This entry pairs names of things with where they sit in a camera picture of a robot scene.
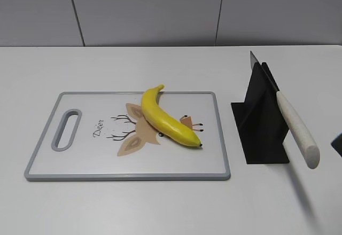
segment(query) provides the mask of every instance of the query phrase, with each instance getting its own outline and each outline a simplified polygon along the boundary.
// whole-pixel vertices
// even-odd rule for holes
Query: deer ear
[[[141,107],[139,105],[127,103],[126,109],[127,109],[128,115],[130,115],[132,118],[135,118],[136,120],[144,117]]]
[[[123,141],[119,151],[118,156],[125,156],[140,150],[146,141],[142,140],[138,135],[133,135],[128,137],[126,140]]]

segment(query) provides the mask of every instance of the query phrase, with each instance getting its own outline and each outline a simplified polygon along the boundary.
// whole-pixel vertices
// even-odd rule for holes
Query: deer text
[[[96,131],[92,133],[93,137],[99,137],[101,135],[101,130],[103,128],[103,120],[99,120],[98,123],[95,125]]]

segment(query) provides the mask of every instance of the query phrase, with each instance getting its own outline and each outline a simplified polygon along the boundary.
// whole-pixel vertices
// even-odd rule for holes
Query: cutting board
[[[160,94],[160,107],[195,130],[203,144],[199,148],[182,146],[152,128],[142,115],[141,98],[142,92],[61,93],[27,165],[26,179],[229,179],[213,92]]]

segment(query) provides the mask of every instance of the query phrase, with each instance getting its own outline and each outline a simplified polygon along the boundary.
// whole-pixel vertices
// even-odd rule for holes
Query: deer illustration
[[[112,138],[115,141],[123,140],[123,143],[118,151],[118,156],[125,156],[140,150],[146,143],[160,144],[156,136],[159,133],[153,126],[151,126],[145,119],[141,107],[136,104],[127,103],[126,109],[128,115],[118,115],[117,117],[112,117],[114,121],[116,120],[126,120],[124,123],[132,123],[135,125],[135,129],[130,132],[122,132],[123,136],[111,135],[107,138]],[[180,122],[194,131],[202,132],[203,129],[194,129],[194,126],[203,126],[202,123],[192,124],[192,119],[190,116],[183,116],[180,118]]]

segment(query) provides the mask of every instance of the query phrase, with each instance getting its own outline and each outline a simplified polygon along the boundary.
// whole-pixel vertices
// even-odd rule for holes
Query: kitchen knife
[[[257,62],[259,63],[259,61],[252,51],[250,52],[250,55],[251,68],[253,70],[254,64]],[[282,113],[283,118],[287,126],[289,127],[289,130],[291,131],[291,134],[293,135],[301,154],[305,159],[306,165],[311,169],[315,169],[320,162],[320,150],[318,149],[314,138],[310,134],[309,130],[303,123],[298,113],[294,110],[285,96],[280,92],[273,77],[268,75],[269,70],[264,69],[264,72],[276,91],[277,103],[280,112]]]

